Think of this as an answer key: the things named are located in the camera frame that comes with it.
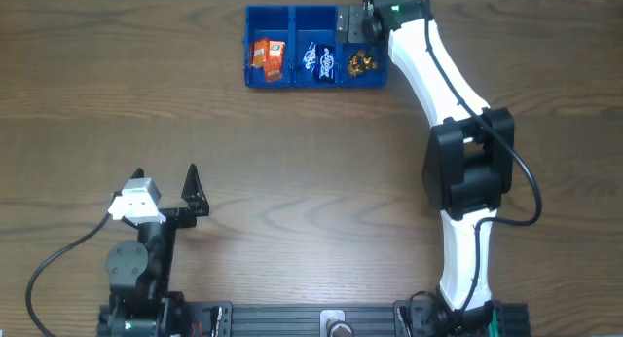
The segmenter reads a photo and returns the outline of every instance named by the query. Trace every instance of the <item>cable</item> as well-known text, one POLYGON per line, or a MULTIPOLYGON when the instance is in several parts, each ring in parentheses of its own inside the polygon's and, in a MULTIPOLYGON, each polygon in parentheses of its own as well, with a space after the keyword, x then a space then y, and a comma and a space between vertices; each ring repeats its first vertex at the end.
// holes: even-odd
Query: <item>cable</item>
POLYGON ((70 251, 71 249, 73 249, 78 244, 83 243, 84 241, 86 241, 86 240, 90 239, 91 237, 93 237, 93 235, 95 235, 99 230, 101 230, 102 227, 104 227, 104 224, 106 224, 106 221, 108 221, 109 217, 110 217, 110 214, 106 213, 106 215, 104 215, 104 218, 101 219, 101 222, 99 222, 99 224, 97 224, 97 226, 95 226, 95 228, 92 229, 88 234, 84 235, 82 238, 80 238, 77 241, 71 243, 70 245, 66 246, 65 248, 59 250, 58 252, 54 253, 50 258, 46 259, 46 261, 44 261, 39 266, 39 268, 37 268, 37 270, 35 270, 34 274, 32 274, 32 277, 30 278, 30 281, 28 282, 28 286, 26 287, 26 309, 28 309, 28 314, 30 315, 30 318, 32 319, 32 322, 35 323, 37 328, 39 328, 39 330, 44 334, 44 336, 46 336, 46 337, 55 337, 53 335, 53 333, 50 332, 50 330, 48 330, 46 328, 46 326, 43 325, 43 323, 41 323, 39 318, 37 318, 37 315, 35 314, 34 309, 32 309, 32 287, 34 286, 35 281, 37 280, 39 275, 44 271, 44 269, 46 269, 50 264, 52 264, 52 262, 57 260, 59 256, 65 254, 68 251, 70 251))
POLYGON ((425 18, 424 18, 424 37, 426 41, 426 50, 430 53, 430 57, 435 63, 437 70, 439 70, 439 73, 444 78, 446 85, 448 85, 448 88, 450 89, 450 91, 453 93, 453 95, 457 99, 458 101, 457 104, 460 104, 465 109, 465 111, 467 111, 467 113, 469 113, 469 115, 482 127, 482 129, 486 131, 493 139, 495 139, 497 143, 499 143, 502 146, 502 148, 506 152, 508 152, 508 154, 517 163, 517 165, 519 165, 522 172, 526 176, 526 179, 528 180, 528 183, 530 184, 532 188, 532 192, 534 194, 535 210, 534 210, 534 215, 532 216, 531 219, 520 221, 520 220, 510 220, 510 219, 506 219, 502 217, 487 217, 487 218, 483 218, 480 221, 478 221, 476 223, 476 226, 474 226, 474 234, 475 234, 474 236, 475 236, 475 243, 476 243, 476 265, 475 265, 476 269, 474 271, 474 278, 472 279, 471 287, 469 288, 469 293, 467 294, 467 297, 465 298, 465 302, 463 303, 462 307, 460 307, 460 309, 457 311, 456 320, 454 323, 455 326, 453 326, 453 329, 454 329, 456 328, 456 324, 460 323, 460 319, 462 315, 465 313, 465 310, 467 309, 467 306, 469 305, 469 302, 471 301, 471 298, 474 295, 474 290, 476 289, 476 285, 478 284, 478 275, 480 272, 480 227, 486 222, 493 222, 493 223, 505 224, 505 225, 511 225, 511 226, 531 226, 540 217, 543 204, 541 200, 541 192, 538 189, 538 184, 536 183, 536 179, 534 178, 534 175, 532 174, 532 172, 530 171, 530 169, 528 168, 524 160, 517 154, 517 152, 513 150, 512 147, 510 147, 506 143, 506 141, 504 141, 504 138, 502 138, 502 136, 500 136, 499 133, 497 133, 497 131, 491 128, 480 116, 478 116, 467 105, 467 103, 465 103, 465 100, 460 96, 460 94, 458 94, 457 89, 454 87, 454 85, 452 85, 452 82, 450 82, 448 75, 446 75, 446 72, 441 67, 441 64, 439 63, 439 61, 437 60, 437 57, 435 56, 435 53, 433 52, 432 46, 430 45, 430 34, 428 31, 428 23, 430 22, 430 19, 431 19, 430 0, 424 0, 424 1, 425 1, 425 6, 426 6, 426 13, 425 13, 425 18))

